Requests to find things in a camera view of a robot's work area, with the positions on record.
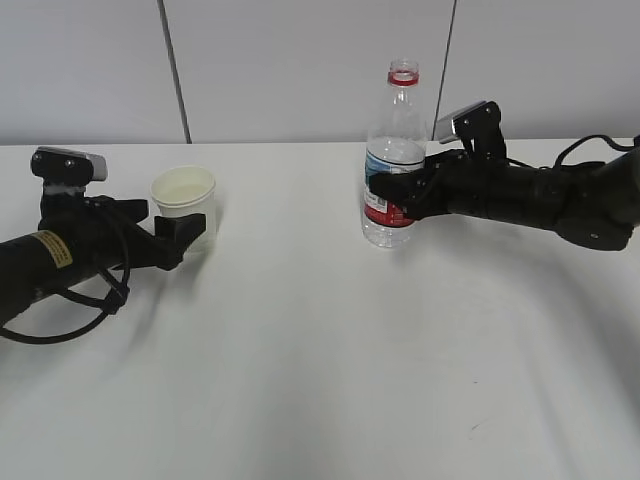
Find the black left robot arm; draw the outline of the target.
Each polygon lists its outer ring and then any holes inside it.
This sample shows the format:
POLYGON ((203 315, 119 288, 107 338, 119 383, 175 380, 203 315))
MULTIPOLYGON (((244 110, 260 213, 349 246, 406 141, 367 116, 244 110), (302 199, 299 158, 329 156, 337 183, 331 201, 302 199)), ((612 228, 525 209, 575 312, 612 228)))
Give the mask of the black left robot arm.
POLYGON ((204 233, 206 216, 157 216, 150 233, 140 226, 148 214, 142 199, 76 198, 50 210, 38 231, 3 242, 1 323, 51 295, 75 301, 70 289, 97 275, 116 290, 107 306, 113 312, 128 295, 131 270, 175 269, 204 233))

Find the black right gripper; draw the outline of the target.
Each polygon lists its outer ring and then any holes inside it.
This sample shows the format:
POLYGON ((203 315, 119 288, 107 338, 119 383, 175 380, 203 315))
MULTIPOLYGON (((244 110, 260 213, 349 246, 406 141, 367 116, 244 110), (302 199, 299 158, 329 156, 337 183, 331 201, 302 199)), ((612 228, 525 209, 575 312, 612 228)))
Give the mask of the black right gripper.
POLYGON ((459 214, 486 218, 491 182, 505 160, 481 159, 464 149, 427 155, 424 168, 409 173, 377 173, 372 194, 407 210, 413 220, 459 214))

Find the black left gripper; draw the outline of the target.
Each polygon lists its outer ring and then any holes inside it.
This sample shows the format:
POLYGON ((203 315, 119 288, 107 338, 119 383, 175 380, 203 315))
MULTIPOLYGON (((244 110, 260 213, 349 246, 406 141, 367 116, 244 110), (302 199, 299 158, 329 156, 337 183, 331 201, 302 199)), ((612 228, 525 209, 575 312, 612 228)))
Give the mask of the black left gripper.
POLYGON ((204 249, 206 215, 155 216, 154 234, 140 226, 149 216, 144 199, 117 200, 108 196, 44 195, 39 228, 59 233, 81 262, 131 269, 172 270, 180 253, 204 249))

